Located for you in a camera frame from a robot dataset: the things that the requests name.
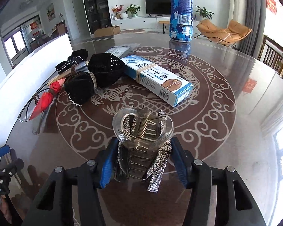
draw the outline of orange lounge chair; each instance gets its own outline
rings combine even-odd
[[[236,47],[236,42],[244,39],[252,31],[252,29],[234,20],[230,21],[228,28],[222,29],[214,25],[209,19],[204,19],[197,25],[197,28],[201,32],[198,36],[204,35],[210,41],[234,47]]]

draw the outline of television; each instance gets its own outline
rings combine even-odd
[[[146,0],[147,14],[171,14],[171,0]]]

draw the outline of tan box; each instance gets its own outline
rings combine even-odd
[[[121,32],[121,27],[118,26],[118,25],[114,25],[114,26],[111,26],[111,27],[105,27],[105,28],[97,29],[94,32],[94,37],[117,35],[120,32]]]

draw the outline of white tv cabinet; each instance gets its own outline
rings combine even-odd
[[[111,21],[112,25],[119,25],[121,27],[121,31],[123,30],[131,30],[131,29],[143,29],[147,31],[158,31],[159,33],[163,33],[163,25],[159,24],[159,21],[165,20],[170,21],[170,17],[161,17],[161,16],[137,16],[137,17],[129,17],[126,19],[115,19]],[[200,34],[196,25],[200,22],[194,20],[193,21],[193,37]],[[166,34],[169,33],[169,25],[167,25]]]

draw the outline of metal screw head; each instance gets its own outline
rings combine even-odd
[[[201,166],[202,160],[197,159],[197,160],[194,161],[194,164],[197,165],[197,166]]]
[[[55,168],[55,172],[57,172],[57,173],[61,172],[62,170],[63,170],[62,167],[56,167],[56,168]]]
[[[235,168],[233,168],[232,166],[228,166],[226,168],[229,172],[234,172],[235,171]]]
[[[95,165],[95,160],[89,160],[87,161],[88,166],[94,166]]]

